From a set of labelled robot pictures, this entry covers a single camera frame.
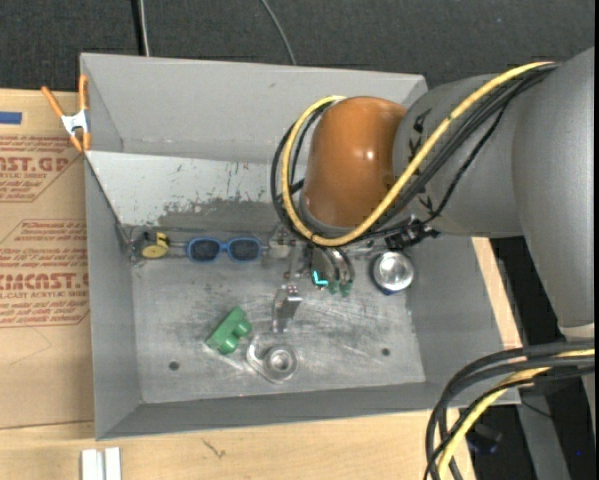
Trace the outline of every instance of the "white plastic piece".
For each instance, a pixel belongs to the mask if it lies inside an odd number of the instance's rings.
[[[121,450],[82,450],[81,480],[121,480]]]
[[[561,327],[559,326],[561,334],[563,334],[567,340],[582,339],[590,340],[595,337],[595,323],[587,325],[580,325],[578,327]]]

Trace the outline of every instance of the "cable bundle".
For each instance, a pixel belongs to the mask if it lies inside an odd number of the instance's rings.
[[[453,454],[461,439],[476,420],[500,398],[507,389],[556,380],[578,378],[593,373],[595,349],[590,342],[552,343],[504,350],[478,359],[459,371],[446,385],[435,406],[426,429],[428,465],[424,480],[446,480],[448,469],[455,480],[462,476]],[[470,404],[457,422],[448,429],[447,411],[451,401],[462,391],[480,382],[508,375]],[[436,429],[440,444],[435,448]]]

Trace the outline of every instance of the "green block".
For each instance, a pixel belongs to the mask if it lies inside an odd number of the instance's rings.
[[[239,338],[252,331],[246,313],[240,307],[233,308],[214,332],[206,339],[206,345],[222,354],[232,354],[239,346]]]

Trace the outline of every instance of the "metal bracket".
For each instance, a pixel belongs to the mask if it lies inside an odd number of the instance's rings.
[[[301,247],[295,245],[290,255],[290,268],[288,270],[288,283],[282,285],[275,294],[272,303],[272,331],[284,333],[287,330],[288,320],[295,317],[297,308],[302,302],[299,289],[294,283],[299,264],[299,251]]]
[[[299,366],[297,351],[290,345],[275,345],[268,349],[263,359],[257,357],[257,338],[248,345],[246,361],[267,381],[282,384],[294,375]]]

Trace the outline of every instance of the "sunglasses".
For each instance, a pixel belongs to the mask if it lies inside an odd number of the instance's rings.
[[[238,237],[222,242],[216,238],[193,238],[186,244],[186,255],[190,261],[210,263],[221,251],[226,251],[232,261],[248,263],[261,255],[261,243],[256,238]]]

